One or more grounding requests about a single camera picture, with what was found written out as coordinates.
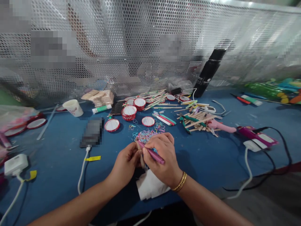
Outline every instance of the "pink hot glue gun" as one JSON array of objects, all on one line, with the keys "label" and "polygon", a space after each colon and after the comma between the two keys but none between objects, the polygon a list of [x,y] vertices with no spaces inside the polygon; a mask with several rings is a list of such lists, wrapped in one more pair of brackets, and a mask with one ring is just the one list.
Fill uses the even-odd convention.
[{"label": "pink hot glue gun", "polygon": [[229,132],[229,133],[234,133],[234,132],[236,132],[236,128],[234,128],[234,127],[229,127],[229,126],[225,126],[225,125],[223,125],[223,124],[221,124],[221,123],[219,123],[219,122],[217,122],[216,120],[210,120],[209,122],[208,122],[208,127],[209,128],[212,128],[212,129],[220,129],[220,130],[224,130],[224,131],[226,131],[226,132]]}]

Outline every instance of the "pink plastic bag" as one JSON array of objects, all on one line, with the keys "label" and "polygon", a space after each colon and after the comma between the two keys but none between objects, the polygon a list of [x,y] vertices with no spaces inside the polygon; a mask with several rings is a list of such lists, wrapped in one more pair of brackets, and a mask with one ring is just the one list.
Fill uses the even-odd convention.
[{"label": "pink plastic bag", "polygon": [[28,120],[38,114],[34,108],[0,105],[0,132],[26,125]]}]

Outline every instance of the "gold bracelet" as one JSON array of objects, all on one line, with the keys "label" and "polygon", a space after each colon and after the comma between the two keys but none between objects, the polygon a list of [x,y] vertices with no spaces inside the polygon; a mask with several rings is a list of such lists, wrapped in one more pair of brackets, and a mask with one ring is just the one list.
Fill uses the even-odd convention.
[{"label": "gold bracelet", "polygon": [[186,177],[187,177],[187,173],[185,173],[183,171],[183,176],[182,176],[182,179],[181,179],[179,185],[175,189],[172,189],[172,190],[175,191],[175,192],[179,192],[182,189],[182,187],[183,187],[183,185],[186,181]]}]

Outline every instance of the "glue stick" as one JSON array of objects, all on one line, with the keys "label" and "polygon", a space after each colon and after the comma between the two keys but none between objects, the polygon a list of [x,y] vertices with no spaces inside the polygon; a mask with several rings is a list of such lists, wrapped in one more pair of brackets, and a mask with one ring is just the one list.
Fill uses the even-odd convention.
[{"label": "glue stick", "polygon": [[97,112],[105,111],[105,110],[111,109],[111,108],[112,108],[112,105],[105,105],[105,106],[101,106],[99,108],[93,108],[92,111],[93,111],[93,114],[96,114]]},{"label": "glue stick", "polygon": [[241,98],[243,98],[243,99],[245,99],[245,100],[251,102],[252,104],[254,104],[254,105],[256,105],[256,106],[262,105],[262,102],[261,102],[261,101],[256,100],[256,99],[254,99],[254,98],[252,98],[252,97],[249,97],[249,96],[247,96],[247,95],[242,95]]}]

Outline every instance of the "gray floor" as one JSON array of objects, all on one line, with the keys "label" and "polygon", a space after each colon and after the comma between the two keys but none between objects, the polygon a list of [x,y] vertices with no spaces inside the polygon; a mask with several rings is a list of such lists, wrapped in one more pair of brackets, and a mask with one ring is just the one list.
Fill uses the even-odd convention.
[{"label": "gray floor", "polygon": [[[253,179],[253,184],[260,181]],[[214,192],[219,198],[235,194],[223,189]],[[301,225],[301,174],[272,176],[260,187],[244,191],[237,199],[224,200],[256,226]]]}]

